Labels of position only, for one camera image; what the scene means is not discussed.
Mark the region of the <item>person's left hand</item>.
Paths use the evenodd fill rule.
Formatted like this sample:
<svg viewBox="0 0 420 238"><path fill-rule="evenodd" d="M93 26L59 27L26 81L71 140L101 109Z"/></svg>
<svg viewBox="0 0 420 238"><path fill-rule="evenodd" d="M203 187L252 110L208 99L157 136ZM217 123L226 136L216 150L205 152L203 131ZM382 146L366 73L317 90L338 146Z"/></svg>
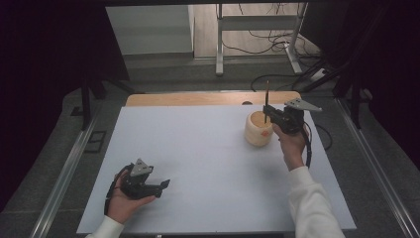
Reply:
<svg viewBox="0 0 420 238"><path fill-rule="evenodd" d="M111 196L108 202L108 210L106 215L114 221L125 224L130 217L142 206L153 202L156 197L148 196L142 199L131 199L121 189L122 180L125 178L127 171L123 171L112 188Z"/></svg>

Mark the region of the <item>person's left white sleeve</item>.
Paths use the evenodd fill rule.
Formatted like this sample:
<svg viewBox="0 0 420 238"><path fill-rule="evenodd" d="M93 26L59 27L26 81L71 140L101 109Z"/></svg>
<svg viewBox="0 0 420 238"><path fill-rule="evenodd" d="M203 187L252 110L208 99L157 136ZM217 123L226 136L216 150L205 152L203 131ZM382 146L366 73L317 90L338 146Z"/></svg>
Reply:
<svg viewBox="0 0 420 238"><path fill-rule="evenodd" d="M93 233L86 235L85 238L119 238L123 229L123 224L104 216L99 227Z"/></svg>

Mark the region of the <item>person's right white sleeve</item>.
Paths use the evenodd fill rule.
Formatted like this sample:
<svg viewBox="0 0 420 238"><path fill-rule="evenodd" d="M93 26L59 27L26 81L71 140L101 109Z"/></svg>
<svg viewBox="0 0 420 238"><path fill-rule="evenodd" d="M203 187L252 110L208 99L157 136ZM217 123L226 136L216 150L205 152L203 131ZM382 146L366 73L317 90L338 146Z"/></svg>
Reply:
<svg viewBox="0 0 420 238"><path fill-rule="evenodd" d="M346 238L333 214L327 192L313 179L308 168L292 170L288 179L288 203L295 238Z"/></svg>

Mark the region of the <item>dark pencil with orange end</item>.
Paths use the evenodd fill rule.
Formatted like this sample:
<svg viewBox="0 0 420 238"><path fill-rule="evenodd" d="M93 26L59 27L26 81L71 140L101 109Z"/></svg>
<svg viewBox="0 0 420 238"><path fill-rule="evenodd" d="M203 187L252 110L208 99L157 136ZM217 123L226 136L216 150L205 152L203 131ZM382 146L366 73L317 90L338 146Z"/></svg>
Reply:
<svg viewBox="0 0 420 238"><path fill-rule="evenodd" d="M266 81L265 84L265 95L264 95L264 106L262 109L262 112L264 114L264 123L267 123L267 115L266 115L266 108L268 106L268 101L269 101L269 80Z"/></svg>

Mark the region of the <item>aluminium rail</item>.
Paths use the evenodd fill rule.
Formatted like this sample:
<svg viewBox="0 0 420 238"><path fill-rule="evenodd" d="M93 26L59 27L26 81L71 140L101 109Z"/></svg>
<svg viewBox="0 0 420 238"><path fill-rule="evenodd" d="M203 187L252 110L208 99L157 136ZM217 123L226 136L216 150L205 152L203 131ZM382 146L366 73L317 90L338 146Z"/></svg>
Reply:
<svg viewBox="0 0 420 238"><path fill-rule="evenodd" d="M52 188L52 192L50 193L47 202L45 203L45 206L35 223L35 226L30 234L30 238L47 238L51 226L53 225L54 218L63 201L65 193L69 187L97 120L98 113L95 112L86 128L77 135L75 143L73 144L57 181Z"/></svg>
<svg viewBox="0 0 420 238"><path fill-rule="evenodd" d="M351 134L355 138L356 143L367 162L367 166L369 167L404 236L406 238L420 238L420 229L414 224L411 214L403 204L388 176L385 174L385 171L368 143L365 134L361 129L358 129L356 124L353 122L351 110L346 104L346 100L337 98L335 99L335 102L339 106L341 114L350 129Z"/></svg>

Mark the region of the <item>white board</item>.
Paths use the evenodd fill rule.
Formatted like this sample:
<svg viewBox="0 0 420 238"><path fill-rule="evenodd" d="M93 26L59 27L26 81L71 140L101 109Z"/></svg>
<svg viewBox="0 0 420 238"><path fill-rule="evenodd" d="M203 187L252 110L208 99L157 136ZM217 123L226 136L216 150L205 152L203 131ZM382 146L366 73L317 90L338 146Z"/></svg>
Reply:
<svg viewBox="0 0 420 238"><path fill-rule="evenodd" d="M288 170L277 140L259 148L244 136L255 105L127 106L121 109L78 233L104 216L114 175L143 160L160 198L126 223L129 234L252 234L294 230Z"/></svg>

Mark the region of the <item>white metal desk frame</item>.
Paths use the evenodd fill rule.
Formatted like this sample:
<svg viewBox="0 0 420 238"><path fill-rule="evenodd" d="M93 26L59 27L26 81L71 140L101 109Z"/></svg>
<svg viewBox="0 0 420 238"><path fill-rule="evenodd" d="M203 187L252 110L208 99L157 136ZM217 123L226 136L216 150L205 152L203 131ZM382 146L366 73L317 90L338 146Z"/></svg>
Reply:
<svg viewBox="0 0 420 238"><path fill-rule="evenodd" d="M224 73L223 33L226 31L291 31L291 40L285 43L285 52L295 74L301 74L302 69L296 55L295 44L300 32L307 3L299 4L295 15L265 15L265 16L224 16L223 5L216 5L217 13L217 52L216 75Z"/></svg>

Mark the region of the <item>person's white sleeve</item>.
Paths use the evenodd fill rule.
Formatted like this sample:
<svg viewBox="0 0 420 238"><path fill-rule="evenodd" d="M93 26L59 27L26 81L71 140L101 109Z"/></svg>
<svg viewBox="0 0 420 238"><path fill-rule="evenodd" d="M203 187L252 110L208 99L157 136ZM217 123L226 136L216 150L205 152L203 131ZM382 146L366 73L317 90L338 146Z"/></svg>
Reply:
<svg viewBox="0 0 420 238"><path fill-rule="evenodd" d="M308 168L292 170L288 179L288 203L295 238L346 238L333 214L327 192L313 179Z"/></svg>
<svg viewBox="0 0 420 238"><path fill-rule="evenodd" d="M119 238L123 229L123 224L104 216L99 227L93 233L86 235L85 238Z"/></svg>

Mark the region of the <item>person's right hand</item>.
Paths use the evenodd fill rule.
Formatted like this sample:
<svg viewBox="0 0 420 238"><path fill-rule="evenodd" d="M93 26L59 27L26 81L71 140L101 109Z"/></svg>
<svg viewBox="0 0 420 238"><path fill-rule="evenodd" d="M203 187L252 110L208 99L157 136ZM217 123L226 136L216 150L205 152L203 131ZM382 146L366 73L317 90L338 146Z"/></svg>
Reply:
<svg viewBox="0 0 420 238"><path fill-rule="evenodd" d="M297 168L304 167L302 153L306 146L304 137L301 134L284 134L276 124L272 125L273 132L278 136L280 148L283 152L283 159L288 170L291 172Z"/></svg>

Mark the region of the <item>dark curtain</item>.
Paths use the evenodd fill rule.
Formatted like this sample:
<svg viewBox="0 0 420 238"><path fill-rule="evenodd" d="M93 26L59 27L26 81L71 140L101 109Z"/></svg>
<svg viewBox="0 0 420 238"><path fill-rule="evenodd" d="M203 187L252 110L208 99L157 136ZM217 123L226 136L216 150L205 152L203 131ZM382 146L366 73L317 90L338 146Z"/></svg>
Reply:
<svg viewBox="0 0 420 238"><path fill-rule="evenodd" d="M0 212L47 142L69 92L129 78L106 8L0 0Z"/></svg>
<svg viewBox="0 0 420 238"><path fill-rule="evenodd" d="M357 51L380 7L384 15L334 93L343 95L353 85L367 90L376 120L420 169L420 0L311 2L301 35L339 68Z"/></svg>

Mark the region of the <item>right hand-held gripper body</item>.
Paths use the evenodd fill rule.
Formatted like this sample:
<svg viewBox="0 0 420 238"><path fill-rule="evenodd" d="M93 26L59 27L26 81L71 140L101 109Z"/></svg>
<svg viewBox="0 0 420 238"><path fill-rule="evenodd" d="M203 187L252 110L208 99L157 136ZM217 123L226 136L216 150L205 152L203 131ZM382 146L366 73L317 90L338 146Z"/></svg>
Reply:
<svg viewBox="0 0 420 238"><path fill-rule="evenodd" d="M321 112L322 108L315 106L301 98L295 98L284 103L283 109L277 109L281 114L279 124L281 131L292 135L300 132L304 124L304 112Z"/></svg>

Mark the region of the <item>wooden table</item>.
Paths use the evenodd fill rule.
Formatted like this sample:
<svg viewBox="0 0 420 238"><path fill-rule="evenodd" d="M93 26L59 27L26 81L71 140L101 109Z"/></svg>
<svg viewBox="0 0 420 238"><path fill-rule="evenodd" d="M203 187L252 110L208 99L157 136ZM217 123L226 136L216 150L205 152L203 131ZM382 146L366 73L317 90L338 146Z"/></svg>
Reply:
<svg viewBox="0 0 420 238"><path fill-rule="evenodd" d="M159 94L133 94L127 106L198 106L198 105L242 105L251 102L265 103L265 93L259 92L181 92Z"/></svg>

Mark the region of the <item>black metal stand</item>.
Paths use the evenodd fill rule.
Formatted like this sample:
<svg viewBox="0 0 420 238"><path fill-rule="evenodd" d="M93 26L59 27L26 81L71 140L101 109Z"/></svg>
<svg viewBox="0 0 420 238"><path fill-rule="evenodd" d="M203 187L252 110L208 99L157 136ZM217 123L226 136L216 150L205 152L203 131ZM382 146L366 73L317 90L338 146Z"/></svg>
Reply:
<svg viewBox="0 0 420 238"><path fill-rule="evenodd" d="M348 91L351 91L352 97L350 99L350 118L357 129L361 129L360 123L360 104L361 98L361 81L357 77L356 62L353 59L349 59L338 68L333 69L320 79L312 82L301 89L298 92L309 92L334 78L339 77L335 87L333 88L333 95L335 97L342 98Z"/></svg>
<svg viewBox="0 0 420 238"><path fill-rule="evenodd" d="M76 116L81 116L83 118L83 123L81 130L85 131L91 121L93 116L91 113L91 104L90 104L90 93L93 93L93 96L97 99L104 99L107 95L106 89L103 85L103 82L107 81L116 87L124 90L129 95L135 94L136 90L133 87L123 83L121 80L117 80L111 76L106 75L102 72L96 72L93 74L84 74L81 77L81 110L74 110Z"/></svg>

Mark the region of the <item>cream round pen holder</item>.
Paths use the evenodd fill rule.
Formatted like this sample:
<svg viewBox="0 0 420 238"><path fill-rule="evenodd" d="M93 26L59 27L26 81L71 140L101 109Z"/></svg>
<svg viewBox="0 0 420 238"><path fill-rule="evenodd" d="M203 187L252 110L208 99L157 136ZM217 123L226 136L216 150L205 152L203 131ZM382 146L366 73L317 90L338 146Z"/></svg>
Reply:
<svg viewBox="0 0 420 238"><path fill-rule="evenodd" d="M250 113L246 120L244 134L247 142L253 146L268 145L273 134L270 119L262 111Z"/></svg>

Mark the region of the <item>white power strip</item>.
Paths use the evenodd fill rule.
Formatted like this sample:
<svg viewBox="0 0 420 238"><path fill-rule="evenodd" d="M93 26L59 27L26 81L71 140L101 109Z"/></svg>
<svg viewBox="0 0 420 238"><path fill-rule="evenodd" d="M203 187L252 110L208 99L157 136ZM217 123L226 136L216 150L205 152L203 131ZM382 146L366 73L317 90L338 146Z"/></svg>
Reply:
<svg viewBox="0 0 420 238"><path fill-rule="evenodd" d="M310 80L311 81L316 81L319 80L320 78L322 78L323 76L329 74L330 71L326 68L320 68L318 71L316 71L311 77Z"/></svg>

